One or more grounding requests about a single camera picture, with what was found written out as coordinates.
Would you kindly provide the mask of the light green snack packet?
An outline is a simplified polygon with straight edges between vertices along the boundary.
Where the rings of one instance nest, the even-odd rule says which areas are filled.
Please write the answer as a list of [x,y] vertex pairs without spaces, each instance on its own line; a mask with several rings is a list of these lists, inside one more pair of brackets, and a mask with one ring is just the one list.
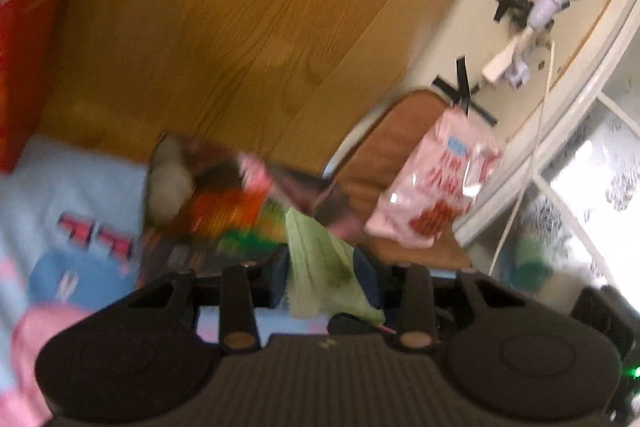
[[383,324],[384,312],[369,303],[357,281],[354,247],[294,208],[285,213],[285,228],[290,253],[286,302],[292,317],[347,313]]

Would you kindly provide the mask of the red spicy snack packet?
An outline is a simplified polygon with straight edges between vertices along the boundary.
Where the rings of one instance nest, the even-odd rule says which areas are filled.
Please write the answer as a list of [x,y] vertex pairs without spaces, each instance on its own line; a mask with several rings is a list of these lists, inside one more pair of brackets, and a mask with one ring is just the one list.
[[209,146],[191,150],[188,166],[193,195],[186,204],[189,231],[200,239],[218,239],[230,231],[248,231],[266,200],[243,192],[236,150]]

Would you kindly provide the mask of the white plastic jelly cup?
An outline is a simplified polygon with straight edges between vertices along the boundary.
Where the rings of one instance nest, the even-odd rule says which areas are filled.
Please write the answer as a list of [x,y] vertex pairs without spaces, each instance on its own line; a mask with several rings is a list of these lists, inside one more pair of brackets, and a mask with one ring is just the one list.
[[175,136],[165,136],[150,161],[146,215],[154,225],[166,225],[178,216],[194,187],[193,176],[184,162],[180,140]]

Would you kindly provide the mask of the pink UHA candy box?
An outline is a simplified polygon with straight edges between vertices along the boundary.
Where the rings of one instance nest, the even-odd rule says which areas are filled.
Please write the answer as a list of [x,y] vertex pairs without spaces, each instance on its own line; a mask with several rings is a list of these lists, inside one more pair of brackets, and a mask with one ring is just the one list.
[[239,152],[236,156],[243,192],[265,200],[271,192],[273,179],[266,164],[257,156]]

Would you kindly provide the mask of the black cardboard storage box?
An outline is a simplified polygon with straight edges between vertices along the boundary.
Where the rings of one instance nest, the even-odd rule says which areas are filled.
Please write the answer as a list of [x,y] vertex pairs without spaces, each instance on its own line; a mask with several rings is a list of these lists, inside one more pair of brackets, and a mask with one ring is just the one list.
[[[167,135],[180,140],[184,162],[190,172],[188,162],[191,150],[198,150],[206,145],[219,146],[174,134],[166,134],[160,141]],[[201,277],[209,277],[220,273],[228,265],[262,263],[288,240],[285,213],[291,208],[317,220],[320,225],[348,243],[355,244],[361,239],[360,222],[349,207],[346,196],[334,182],[270,164],[263,159],[262,161],[271,174],[273,186],[262,205],[257,222],[248,231],[230,231],[218,239],[200,239],[190,233],[186,215],[186,204],[190,198],[175,219],[166,225],[154,225],[146,215],[145,187],[142,272],[150,279],[166,272],[182,270],[192,270]]]

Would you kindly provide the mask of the pink twisted-dough snack bag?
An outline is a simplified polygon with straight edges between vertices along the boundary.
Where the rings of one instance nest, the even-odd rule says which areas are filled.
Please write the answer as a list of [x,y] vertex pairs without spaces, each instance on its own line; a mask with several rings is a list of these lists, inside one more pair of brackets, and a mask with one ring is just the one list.
[[503,145],[462,109],[444,110],[378,198],[364,229],[408,248],[430,248],[472,208],[499,167]]

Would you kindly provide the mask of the brown seat cushion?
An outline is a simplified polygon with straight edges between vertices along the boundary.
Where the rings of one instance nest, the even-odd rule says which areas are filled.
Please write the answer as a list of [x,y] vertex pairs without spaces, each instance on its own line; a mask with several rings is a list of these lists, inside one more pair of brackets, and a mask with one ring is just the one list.
[[[409,92],[373,119],[334,169],[333,179],[361,221],[372,215],[378,196],[394,181],[422,136],[447,107],[431,90]],[[430,248],[406,248],[383,237],[366,236],[363,245],[386,263],[415,263],[446,271],[468,269],[469,257],[446,228]]]

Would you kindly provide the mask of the Peppa Pig bed sheet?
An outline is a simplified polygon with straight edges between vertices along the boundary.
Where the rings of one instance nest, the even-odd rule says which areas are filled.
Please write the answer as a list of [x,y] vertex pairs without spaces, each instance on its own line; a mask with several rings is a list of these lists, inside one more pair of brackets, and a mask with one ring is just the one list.
[[[34,365],[52,336],[167,273],[201,277],[182,270],[150,279],[142,272],[148,171],[149,165],[32,139],[13,172],[2,176],[3,425],[48,421]],[[259,327],[265,334],[306,333],[320,317],[292,317],[285,289],[280,305],[264,313]]]

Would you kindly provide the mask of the wooden headboard panel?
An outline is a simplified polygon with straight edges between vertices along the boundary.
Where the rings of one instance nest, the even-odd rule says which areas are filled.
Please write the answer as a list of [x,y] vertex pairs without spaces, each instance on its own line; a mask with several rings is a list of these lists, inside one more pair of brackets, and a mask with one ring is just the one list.
[[132,159],[164,131],[320,171],[454,0],[67,0],[41,133]]

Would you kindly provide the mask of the red gift bag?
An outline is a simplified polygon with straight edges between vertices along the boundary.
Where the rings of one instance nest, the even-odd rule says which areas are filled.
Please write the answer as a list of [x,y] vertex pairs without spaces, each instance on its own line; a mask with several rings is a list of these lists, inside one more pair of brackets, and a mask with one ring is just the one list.
[[60,0],[1,0],[1,171],[11,172],[38,128]]

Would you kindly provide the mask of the white wall charger plug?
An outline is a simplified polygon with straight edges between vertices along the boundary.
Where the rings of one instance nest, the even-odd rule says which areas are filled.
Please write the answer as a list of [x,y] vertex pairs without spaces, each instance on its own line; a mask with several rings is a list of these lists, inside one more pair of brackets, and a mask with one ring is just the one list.
[[538,37],[539,31],[531,27],[512,37],[506,47],[483,67],[483,79],[490,84],[504,80],[514,90],[525,86],[530,79],[526,58],[532,53]]

